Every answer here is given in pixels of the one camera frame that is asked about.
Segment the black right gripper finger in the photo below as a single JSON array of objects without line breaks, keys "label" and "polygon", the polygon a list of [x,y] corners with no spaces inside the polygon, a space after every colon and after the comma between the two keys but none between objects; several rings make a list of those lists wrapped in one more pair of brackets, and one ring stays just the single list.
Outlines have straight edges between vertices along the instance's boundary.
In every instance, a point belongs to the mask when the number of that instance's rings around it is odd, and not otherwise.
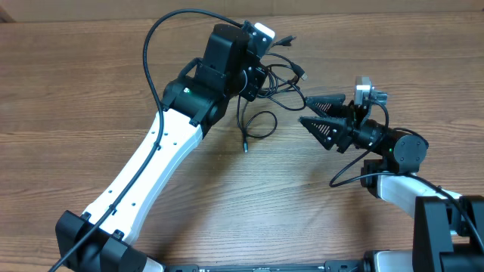
[{"label": "black right gripper finger", "polygon": [[347,150],[352,143],[352,127],[345,118],[302,116],[299,122],[318,140],[324,149],[334,145],[338,150]]},{"label": "black right gripper finger", "polygon": [[306,106],[320,117],[347,117],[349,107],[344,105],[345,94],[306,97]]}]

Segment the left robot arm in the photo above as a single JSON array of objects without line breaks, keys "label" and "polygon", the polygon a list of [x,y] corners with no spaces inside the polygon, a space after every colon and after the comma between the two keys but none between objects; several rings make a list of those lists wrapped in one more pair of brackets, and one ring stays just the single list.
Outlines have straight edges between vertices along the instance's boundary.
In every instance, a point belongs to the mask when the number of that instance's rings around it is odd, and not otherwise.
[{"label": "left robot arm", "polygon": [[59,265],[74,271],[163,271],[134,248],[144,221],[180,163],[205,138],[235,96],[254,100],[275,32],[261,23],[216,24],[204,55],[155,96],[157,113],[138,149],[81,215],[65,212],[55,232]]}]

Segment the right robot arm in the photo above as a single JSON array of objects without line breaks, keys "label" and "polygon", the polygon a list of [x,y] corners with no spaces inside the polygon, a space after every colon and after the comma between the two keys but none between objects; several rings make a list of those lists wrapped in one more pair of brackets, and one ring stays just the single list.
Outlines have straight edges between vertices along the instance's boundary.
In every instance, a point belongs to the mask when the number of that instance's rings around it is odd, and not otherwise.
[{"label": "right robot arm", "polygon": [[360,155],[356,180],[375,198],[390,202],[414,220],[409,251],[374,250],[360,261],[325,263],[326,271],[481,271],[483,197],[463,196],[418,176],[428,141],[408,128],[390,128],[371,119],[371,109],[386,107],[387,94],[369,91],[349,103],[342,94],[305,99],[314,116],[299,122],[327,150],[350,146],[375,153]]}]

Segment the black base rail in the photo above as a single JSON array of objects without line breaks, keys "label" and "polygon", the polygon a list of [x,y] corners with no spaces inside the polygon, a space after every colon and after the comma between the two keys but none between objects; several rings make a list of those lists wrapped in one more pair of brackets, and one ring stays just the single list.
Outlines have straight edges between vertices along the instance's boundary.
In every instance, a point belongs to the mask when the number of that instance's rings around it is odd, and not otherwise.
[{"label": "black base rail", "polygon": [[368,272],[371,266],[362,260],[331,260],[320,264],[251,264],[199,266],[171,264],[167,272]]}]

